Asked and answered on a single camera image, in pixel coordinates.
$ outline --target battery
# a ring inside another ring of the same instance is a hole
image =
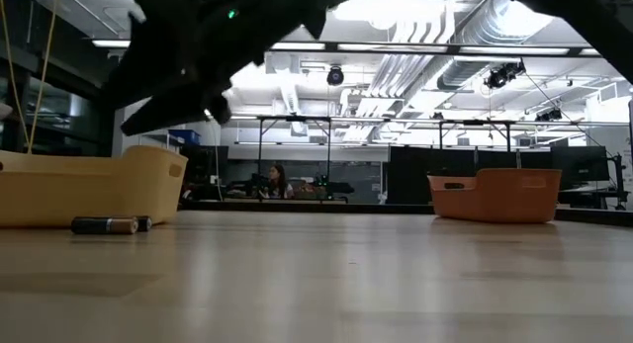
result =
[[[138,231],[146,232],[151,230],[152,222],[150,217],[138,215],[136,218],[138,219]]]
[[[138,230],[136,217],[77,217],[70,229],[75,234],[134,234]]]

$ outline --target ceiling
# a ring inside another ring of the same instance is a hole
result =
[[[52,0],[38,0],[49,8]],[[483,0],[461,0],[455,2],[455,21],[458,27],[468,25],[470,12]],[[128,12],[140,14],[138,6],[133,0],[60,0],[59,16],[92,39],[127,39],[129,37]],[[386,30],[377,29],[367,21],[340,20],[334,13],[328,13],[322,40],[334,42],[390,42],[396,37],[396,27]],[[289,34],[286,41],[311,41],[312,38],[299,28]],[[525,44],[534,45],[587,45],[585,40],[576,33],[565,21],[554,19],[540,30]],[[296,90],[300,105],[321,101],[322,113],[328,109],[327,104],[338,104],[341,93],[345,88],[366,88],[374,80],[376,73],[381,70],[385,57],[380,54],[344,54],[344,53],[313,53],[298,52],[293,56],[301,63],[321,63],[323,67],[302,68],[303,72],[295,75],[292,83]],[[524,59],[527,74],[539,85],[534,86],[526,76],[519,77],[501,90],[494,91],[492,96],[483,94],[482,76],[473,77],[460,93],[446,95],[442,101],[430,106],[424,105],[425,114],[443,111],[445,117],[451,115],[459,119],[489,117],[491,110],[507,118],[519,118],[526,109],[534,108],[547,101],[545,93],[550,98],[560,95],[580,95],[577,99],[566,99],[569,107],[582,104],[584,97],[596,88],[612,84],[620,80],[620,75],[603,59],[578,58],[545,58],[529,57]],[[328,86],[325,78],[330,65],[341,65],[345,73],[345,82],[339,87]],[[233,88],[226,96],[237,114],[267,114],[275,102],[283,102],[282,84],[288,82],[280,75],[268,72],[266,67],[249,65],[231,79]]]

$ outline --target tan plastic bin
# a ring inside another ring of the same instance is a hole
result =
[[[484,169],[475,178],[428,179],[437,215],[486,222],[543,223],[554,219],[561,173]],[[446,189],[446,184],[461,184],[463,188]]]
[[[171,220],[187,158],[139,145],[120,159],[0,151],[0,163],[0,227],[66,227],[76,216]]]

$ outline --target wooden floor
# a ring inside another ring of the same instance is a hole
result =
[[[0,342],[633,342],[633,231],[246,213],[0,231]]]

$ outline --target person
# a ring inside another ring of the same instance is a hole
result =
[[[268,199],[281,200],[289,200],[295,197],[292,185],[286,182],[286,171],[283,166],[279,164],[273,165],[268,176],[270,178],[270,186],[267,194],[262,195],[268,195],[265,196]]]

